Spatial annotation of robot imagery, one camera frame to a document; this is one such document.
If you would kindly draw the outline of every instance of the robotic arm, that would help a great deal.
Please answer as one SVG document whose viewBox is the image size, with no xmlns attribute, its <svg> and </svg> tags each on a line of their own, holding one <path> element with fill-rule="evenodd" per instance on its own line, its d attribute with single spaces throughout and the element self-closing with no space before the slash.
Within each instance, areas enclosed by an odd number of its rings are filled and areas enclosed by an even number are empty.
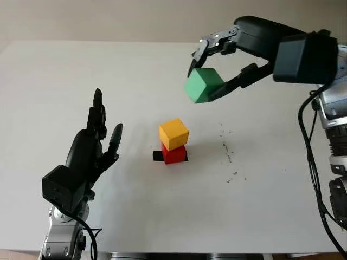
<svg viewBox="0 0 347 260">
<path fill-rule="evenodd" d="M 193 69 L 201 68 L 208 56 L 216 53 L 231 54 L 240 49 L 268 61 L 262 67 L 255 63 L 241 69 L 241 73 L 209 93 L 208 100 L 219 99 L 236 88 L 245 88 L 273 74 L 278 82 L 311 83 L 320 86 L 299 110 L 299 124 L 307 149 L 310 174 L 323 226 L 333 244 L 347 259 L 347 253 L 338 244 L 327 224 L 325 215 L 347 230 L 347 46 L 338 45 L 330 32 L 305 33 L 262 18 L 244 16 L 225 30 L 204 36 L 199 48 L 192 54 Z M 322 127 L 330 141 L 330 165 L 339 177 L 330 181 L 330 202 L 333 215 L 326 209 L 320 192 L 319 177 L 311 150 L 311 137 L 307 136 L 302 112 L 312 103 L 318 111 Z"/>
<path fill-rule="evenodd" d="M 83 228 L 92 239 L 92 259 L 98 257 L 95 236 L 85 223 L 88 201 L 94 199 L 94 183 L 119 158 L 117 150 L 123 129 L 121 123 L 115 127 L 108 150 L 103 153 L 100 141 L 106 138 L 105 120 L 102 93 L 96 89 L 87 127 L 76 135 L 65 166 L 57 166 L 42 178 L 42 195 L 53 206 L 39 259 L 80 259 L 86 246 Z"/>
</svg>

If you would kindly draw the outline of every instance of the black cable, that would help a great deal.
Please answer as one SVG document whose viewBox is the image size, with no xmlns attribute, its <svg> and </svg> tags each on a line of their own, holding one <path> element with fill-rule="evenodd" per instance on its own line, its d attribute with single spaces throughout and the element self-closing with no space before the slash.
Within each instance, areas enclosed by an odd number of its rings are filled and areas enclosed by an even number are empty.
<svg viewBox="0 0 347 260">
<path fill-rule="evenodd" d="M 318 111 L 315 110 L 315 111 L 314 111 L 314 116 L 313 116 L 313 122 L 312 122 L 311 132 L 310 132 L 310 137 L 309 137 L 309 142 L 310 142 L 310 143 L 311 143 L 311 139 L 312 139 L 312 135 L 313 135 L 313 131 L 314 131 L 314 126 L 316 125 L 317 114 L 318 114 Z"/>
<path fill-rule="evenodd" d="M 61 212 L 63 213 L 64 215 L 74 219 L 75 221 L 77 221 L 78 223 L 80 223 L 85 230 L 87 230 L 91 240 L 92 240 L 92 243 L 91 243 L 91 249 L 93 247 L 93 252 L 94 252 L 94 256 L 92 255 L 92 250 L 91 250 L 91 259 L 92 260 L 97 260 L 98 259 L 98 247 L 97 247 L 97 241 L 95 240 L 95 235 L 92 231 L 92 229 L 88 226 L 88 224 L 81 218 L 77 217 L 77 216 L 74 216 L 72 215 L 70 212 L 66 211 L 66 210 L 63 210 L 63 209 L 60 209 L 56 206 L 56 208 Z"/>
<path fill-rule="evenodd" d="M 305 128 L 304 121 L 303 121 L 303 112 L 304 112 L 305 107 L 317 95 L 319 95 L 320 93 L 322 93 L 323 91 L 328 89 L 329 86 L 330 86 L 330 83 L 325 84 L 322 87 L 320 87 L 317 91 L 310 93 L 310 96 L 300 106 L 300 109 L 299 109 L 299 112 L 298 112 L 298 121 L 299 121 L 299 126 L 300 126 L 301 133 L 303 134 L 304 141 L 305 141 L 306 153 L 307 153 L 307 162 L 309 163 L 310 176 L 311 176 L 312 185 L 313 185 L 313 188 L 314 188 L 314 191 L 315 191 L 315 194 L 316 194 L 318 210 L 319 210 L 320 218 L 321 218 L 322 223 L 323 223 L 323 227 L 324 227 L 327 235 L 329 236 L 330 240 L 334 244 L 334 246 L 337 248 L 337 250 L 340 252 L 340 254 L 347 260 L 347 253 L 344 251 L 344 249 L 340 246 L 340 244 L 335 239 L 334 235 L 332 234 L 332 232 L 331 232 L 331 230 L 329 228 L 329 225 L 328 225 L 328 223 L 326 221 L 326 218 L 325 218 L 326 214 L 329 217 L 331 217 L 331 218 L 332 218 L 332 216 L 329 214 L 329 212 L 327 211 L 327 209 L 326 209 L 326 207 L 325 207 L 325 205 L 323 203 L 322 193 L 320 191 L 320 182 L 319 182 L 318 171 L 317 171 L 316 162 L 314 160 L 314 156 L 313 156 L 313 152 L 312 152 L 312 147 L 311 147 L 311 144 L 310 144 L 311 138 L 312 138 L 312 134 L 313 134 L 313 129 L 311 129 L 311 133 L 310 133 L 310 137 L 309 137 L 307 135 L 306 128 Z M 314 121 L 313 121 L 312 128 L 314 128 L 315 121 L 316 121 L 316 119 L 314 119 Z"/>
<path fill-rule="evenodd" d="M 95 239 L 97 238 L 97 235 L 102 231 L 102 229 L 91 229 L 91 230 L 96 231 L 96 233 L 94 234 Z M 90 248 L 91 259 L 93 259 L 92 251 L 93 251 L 93 244 L 91 243 L 91 248 Z"/>
</svg>

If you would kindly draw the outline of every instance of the wooden block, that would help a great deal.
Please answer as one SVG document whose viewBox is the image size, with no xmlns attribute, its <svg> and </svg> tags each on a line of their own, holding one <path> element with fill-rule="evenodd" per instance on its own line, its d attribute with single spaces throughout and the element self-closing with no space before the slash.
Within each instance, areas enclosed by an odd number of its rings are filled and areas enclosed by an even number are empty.
<svg viewBox="0 0 347 260">
<path fill-rule="evenodd" d="M 186 150 L 184 145 L 179 148 L 168 151 L 164 144 L 162 143 L 162 153 L 164 157 L 165 164 L 179 163 L 180 161 L 185 161 Z"/>
<path fill-rule="evenodd" d="M 215 69 L 193 69 L 184 85 L 194 103 L 209 102 L 209 95 L 224 84 Z"/>
<path fill-rule="evenodd" d="M 189 131 L 177 118 L 159 126 L 159 137 L 168 151 L 172 151 L 188 142 Z"/>
</svg>

